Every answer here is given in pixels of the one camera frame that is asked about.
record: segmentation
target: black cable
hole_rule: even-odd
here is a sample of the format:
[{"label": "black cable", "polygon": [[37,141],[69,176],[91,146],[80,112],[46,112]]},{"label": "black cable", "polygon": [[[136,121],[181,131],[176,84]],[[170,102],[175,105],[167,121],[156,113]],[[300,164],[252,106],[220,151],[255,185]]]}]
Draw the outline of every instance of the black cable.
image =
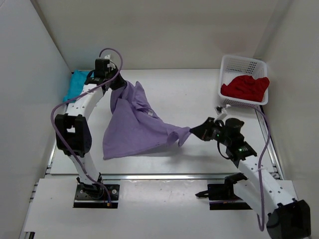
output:
[{"label": "black cable", "polygon": [[220,152],[220,146],[219,146],[219,141],[217,141],[217,149],[218,149],[219,154],[220,154],[223,158],[225,158],[225,159],[230,159],[230,158],[225,157],[224,155],[221,154],[221,152]]}]

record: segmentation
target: teal fabric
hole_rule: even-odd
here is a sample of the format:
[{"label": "teal fabric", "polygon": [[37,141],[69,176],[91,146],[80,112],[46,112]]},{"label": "teal fabric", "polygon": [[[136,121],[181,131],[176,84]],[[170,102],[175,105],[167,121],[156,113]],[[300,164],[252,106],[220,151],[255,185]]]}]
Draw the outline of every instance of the teal fabric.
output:
[{"label": "teal fabric", "polygon": [[88,73],[89,71],[74,71],[70,80],[68,94],[63,98],[63,102],[81,94]]}]

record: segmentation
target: white wall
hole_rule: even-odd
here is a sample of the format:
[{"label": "white wall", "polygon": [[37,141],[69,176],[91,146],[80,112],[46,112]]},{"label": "white wall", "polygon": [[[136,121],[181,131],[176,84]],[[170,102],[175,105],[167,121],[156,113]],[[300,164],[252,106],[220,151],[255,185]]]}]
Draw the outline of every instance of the white wall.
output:
[{"label": "white wall", "polygon": [[263,52],[288,1],[37,0],[71,70],[93,68],[106,46],[125,69],[220,68],[224,54]]},{"label": "white wall", "polygon": [[273,140],[286,179],[311,207],[313,238],[319,238],[318,13],[318,0],[295,0],[264,58]]},{"label": "white wall", "polygon": [[0,238],[18,238],[70,71],[28,0],[0,0]]}]

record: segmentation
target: white basket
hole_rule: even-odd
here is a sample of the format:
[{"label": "white basket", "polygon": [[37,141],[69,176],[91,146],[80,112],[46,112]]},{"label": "white basket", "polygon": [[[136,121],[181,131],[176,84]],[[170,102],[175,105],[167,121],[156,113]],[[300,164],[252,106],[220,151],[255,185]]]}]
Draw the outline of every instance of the white basket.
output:
[{"label": "white basket", "polygon": [[263,101],[247,101],[238,98],[224,96],[221,93],[221,86],[223,84],[228,85],[235,77],[249,75],[254,79],[267,77],[267,66],[263,61],[259,61],[253,58],[225,55],[221,61],[218,94],[222,104],[229,105],[265,105],[268,102],[268,88],[264,93]]}]

